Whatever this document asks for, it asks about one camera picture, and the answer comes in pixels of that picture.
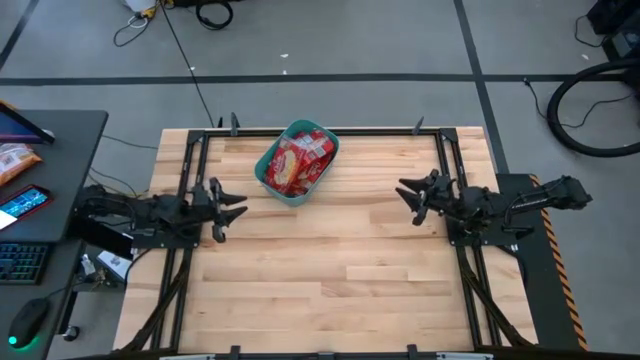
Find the wooden tabletop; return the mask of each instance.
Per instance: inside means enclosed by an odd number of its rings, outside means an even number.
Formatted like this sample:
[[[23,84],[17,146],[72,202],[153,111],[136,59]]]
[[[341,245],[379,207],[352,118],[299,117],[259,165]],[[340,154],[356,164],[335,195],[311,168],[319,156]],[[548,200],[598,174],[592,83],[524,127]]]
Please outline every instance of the wooden tabletop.
[[[497,189],[483,129],[457,131],[469,184]],[[187,132],[164,130],[151,193],[176,192]],[[411,225],[410,210],[393,191],[398,178],[439,168],[433,138],[341,137],[333,168],[298,208],[274,199],[253,175],[273,141],[211,140],[207,177],[218,177],[225,192],[248,196],[249,211],[228,229],[225,244],[203,228],[180,352],[227,353],[232,345],[253,353],[406,351],[407,344],[420,351],[472,349],[444,221],[430,213],[424,225]],[[495,248],[484,251],[494,300],[536,342],[517,261]],[[153,250],[132,269],[114,348],[132,339],[156,305],[164,259],[165,250]]]

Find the computer mouse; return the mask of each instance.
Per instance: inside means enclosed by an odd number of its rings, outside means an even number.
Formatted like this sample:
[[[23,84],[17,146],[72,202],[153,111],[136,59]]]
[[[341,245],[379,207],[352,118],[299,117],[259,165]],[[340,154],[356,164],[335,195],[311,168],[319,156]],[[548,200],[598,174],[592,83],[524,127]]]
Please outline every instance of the computer mouse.
[[[19,349],[31,343],[47,317],[49,300],[33,299],[24,304],[9,327],[9,345]]]

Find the yellow and black hazard stripe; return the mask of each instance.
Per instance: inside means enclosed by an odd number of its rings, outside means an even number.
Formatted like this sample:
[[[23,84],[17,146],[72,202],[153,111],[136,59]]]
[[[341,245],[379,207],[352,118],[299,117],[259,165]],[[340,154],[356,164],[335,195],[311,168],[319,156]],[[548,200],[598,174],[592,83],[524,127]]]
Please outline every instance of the yellow and black hazard stripe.
[[[534,186],[540,186],[540,180],[535,175],[529,175],[531,181]],[[587,345],[587,339],[584,336],[584,330],[582,329],[582,323],[580,322],[580,316],[578,315],[578,308],[576,307],[576,303],[573,300],[573,293],[571,292],[571,287],[569,286],[569,278],[567,277],[567,272],[564,268],[564,262],[562,261],[562,255],[560,255],[560,249],[558,248],[558,241],[556,240],[556,235],[553,232],[553,227],[551,226],[551,218],[549,217],[549,212],[546,209],[542,209],[541,211],[542,220],[544,222],[544,227],[547,232],[547,238],[549,239],[549,245],[551,246],[551,251],[553,253],[553,258],[556,261],[556,269],[558,270],[558,277],[560,278],[560,282],[562,283],[562,291],[564,292],[565,300],[567,301],[567,306],[569,307],[569,315],[571,316],[571,320],[573,321],[573,329],[578,336],[578,344],[580,347],[589,351],[589,346]]]

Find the concrete floor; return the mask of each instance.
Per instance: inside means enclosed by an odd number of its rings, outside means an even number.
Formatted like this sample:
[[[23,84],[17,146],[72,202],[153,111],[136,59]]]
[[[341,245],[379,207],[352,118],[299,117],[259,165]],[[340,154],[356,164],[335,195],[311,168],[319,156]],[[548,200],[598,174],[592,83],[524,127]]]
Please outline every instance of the concrete floor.
[[[188,81],[132,85],[142,81],[134,77],[188,80],[161,13],[135,42],[116,48],[113,33],[131,16],[118,0],[0,0],[0,49],[30,1],[38,3],[35,11],[4,66],[0,62],[0,98],[25,109],[103,109],[110,113],[107,134],[141,144],[157,144],[163,128],[208,126]],[[493,149],[504,149],[511,172],[535,173],[543,181],[578,177],[594,202],[581,212],[552,211],[552,220],[587,340],[595,351],[640,353],[637,156],[603,160],[567,151],[519,82],[487,83],[483,108],[458,19],[462,4],[477,49],[476,75],[571,74],[606,61],[601,49],[573,39],[575,18],[594,2],[246,0],[233,3],[234,22],[221,32],[202,28],[184,9],[168,15],[197,76],[245,76],[244,83],[219,78],[201,85],[214,118],[234,111],[244,126],[285,126],[300,118],[324,125],[412,125],[421,116],[424,125],[482,125]],[[597,39],[587,22],[580,31]],[[257,75],[381,73],[396,81],[251,82]],[[456,82],[400,78],[418,73],[469,76]],[[12,85],[34,78],[56,86]],[[73,85],[87,78],[111,84]],[[534,83],[543,108],[557,85]],[[593,102],[628,93],[613,83],[581,84],[560,115],[578,123]],[[485,118],[491,113],[495,120]],[[635,142],[639,116],[632,99],[602,106],[575,137],[599,146]],[[94,167],[141,191],[154,159],[153,151],[103,140]],[[121,301],[120,294],[82,295],[72,322],[84,332],[73,343],[56,339],[50,359],[108,352]]]

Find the black desk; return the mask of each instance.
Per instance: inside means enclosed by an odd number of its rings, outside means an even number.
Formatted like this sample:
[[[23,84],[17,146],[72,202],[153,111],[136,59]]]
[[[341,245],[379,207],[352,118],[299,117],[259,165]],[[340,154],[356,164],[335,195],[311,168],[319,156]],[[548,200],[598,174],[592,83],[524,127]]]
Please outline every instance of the black desk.
[[[27,220],[0,232],[5,241],[58,241],[39,286],[0,286],[0,359],[45,359],[53,336],[57,333],[69,291],[52,296],[47,318],[31,346],[16,350],[9,346],[7,334],[11,320],[31,299],[44,297],[54,290],[71,285],[84,244],[65,239],[73,202],[82,188],[87,172],[107,122],[104,111],[20,111],[36,125],[51,130],[53,145],[35,145],[43,163],[20,174],[0,187],[0,197],[9,196],[29,184],[51,190],[54,201]]]

